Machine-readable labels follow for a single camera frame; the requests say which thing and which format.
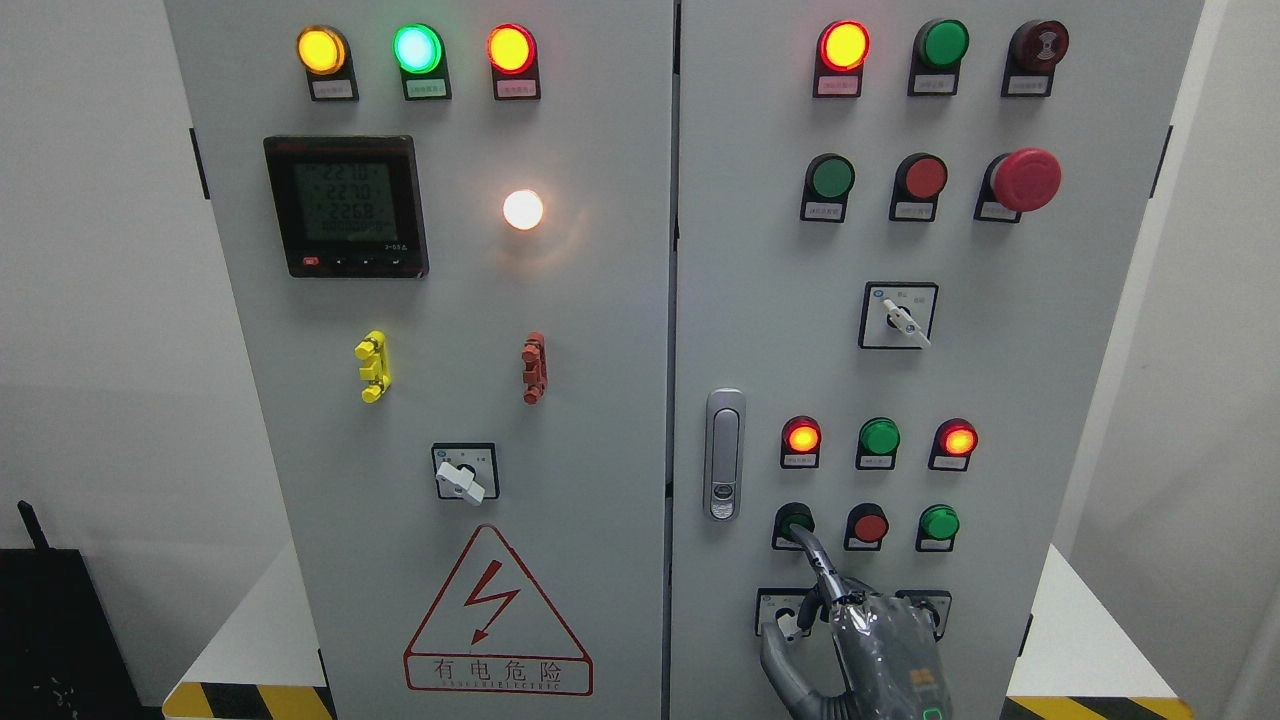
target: yellow black hazard stripe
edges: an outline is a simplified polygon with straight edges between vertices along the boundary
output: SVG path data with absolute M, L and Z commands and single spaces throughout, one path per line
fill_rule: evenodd
M 335 720 L 329 688 L 182 683 L 164 703 L 165 717 Z M 1176 698 L 1010 697 L 1000 720 L 1194 720 Z
M 182 683 L 164 701 L 165 717 L 335 720 L 329 688 Z
M 1010 697 L 1000 720 L 1194 720 L 1178 698 Z

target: green indicator light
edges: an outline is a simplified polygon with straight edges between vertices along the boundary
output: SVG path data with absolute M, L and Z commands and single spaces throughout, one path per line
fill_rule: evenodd
M 863 425 L 863 432 L 858 434 L 858 441 L 872 455 L 888 455 L 897 450 L 897 445 L 902 442 L 902 434 L 897 432 L 897 424 L 893 420 L 876 418 Z
M 947 505 L 934 505 L 920 516 L 920 529 L 929 539 L 948 541 L 960 532 L 960 518 Z
M 396 51 L 396 61 L 404 68 L 404 72 L 424 74 L 434 70 L 444 56 L 444 46 L 440 36 L 424 24 L 407 24 L 396 31 L 396 42 L 392 49 Z
M 854 168 L 844 158 L 827 158 L 814 168 L 812 184 L 823 197 L 840 197 L 854 187 Z
M 960 20 L 934 20 L 920 35 L 920 59 L 931 68 L 951 68 L 969 51 L 969 31 Z

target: digital power meter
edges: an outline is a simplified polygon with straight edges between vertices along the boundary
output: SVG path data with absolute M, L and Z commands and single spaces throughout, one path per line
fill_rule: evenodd
M 262 147 L 291 275 L 426 274 L 412 137 L 273 136 Z

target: white wall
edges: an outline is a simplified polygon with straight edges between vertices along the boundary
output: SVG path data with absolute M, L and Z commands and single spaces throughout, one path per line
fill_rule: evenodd
M 4 0 L 0 97 L 0 546 L 86 552 L 157 705 L 288 538 L 160 0 Z
M 1252 720 L 1274 715 L 1280 671 L 1280 4 L 1225 10 L 1140 313 L 1117 320 L 1135 332 L 1078 532 L 1064 515 L 1059 541 L 1197 716 Z

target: emergency stop button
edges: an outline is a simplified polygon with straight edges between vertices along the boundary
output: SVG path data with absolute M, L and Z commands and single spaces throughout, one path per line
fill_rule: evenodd
M 1024 147 L 987 167 L 974 219 L 1016 223 L 1050 204 L 1062 184 L 1062 165 L 1048 150 Z

